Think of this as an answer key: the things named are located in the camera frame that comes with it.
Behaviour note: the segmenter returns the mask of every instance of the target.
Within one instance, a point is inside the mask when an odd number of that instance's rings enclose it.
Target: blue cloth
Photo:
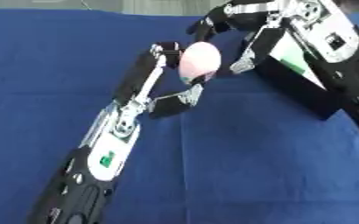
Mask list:
[[[0,10],[0,224],[25,223],[136,56],[189,43],[192,21]],[[225,61],[240,39],[216,38]],[[177,77],[159,91],[183,88]],[[185,114],[141,120],[103,223],[359,224],[359,129],[341,111],[319,121],[245,73],[212,80]]]

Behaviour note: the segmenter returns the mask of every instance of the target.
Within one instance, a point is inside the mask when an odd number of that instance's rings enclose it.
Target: ball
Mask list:
[[[222,63],[219,50],[207,42],[196,42],[190,45],[179,60],[179,76],[186,83],[202,75],[205,81],[210,80]]]

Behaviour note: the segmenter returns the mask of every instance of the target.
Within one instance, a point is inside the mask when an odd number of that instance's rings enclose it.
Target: wire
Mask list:
[[[89,7],[88,3],[85,0],[80,0],[81,4],[86,7],[89,11],[93,10],[91,7]]]

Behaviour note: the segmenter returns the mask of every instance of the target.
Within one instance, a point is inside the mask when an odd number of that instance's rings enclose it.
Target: robotic hand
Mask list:
[[[80,146],[72,150],[53,175],[27,223],[96,224],[141,125],[137,116],[149,110],[153,117],[171,116],[189,109],[201,94],[203,80],[190,89],[153,100],[149,93],[165,67],[176,68],[182,49],[176,42],[160,42],[141,53],[118,87],[115,97],[96,117]]]
[[[229,29],[250,34],[234,74],[253,69],[289,32],[327,91],[359,125],[359,27],[332,0],[233,0],[187,29],[195,40]]]

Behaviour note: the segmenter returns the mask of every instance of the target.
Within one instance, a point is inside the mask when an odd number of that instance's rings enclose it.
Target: green label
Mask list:
[[[106,168],[109,168],[111,162],[113,161],[114,156],[115,156],[114,151],[110,151],[108,156],[104,156],[101,158],[100,164]]]

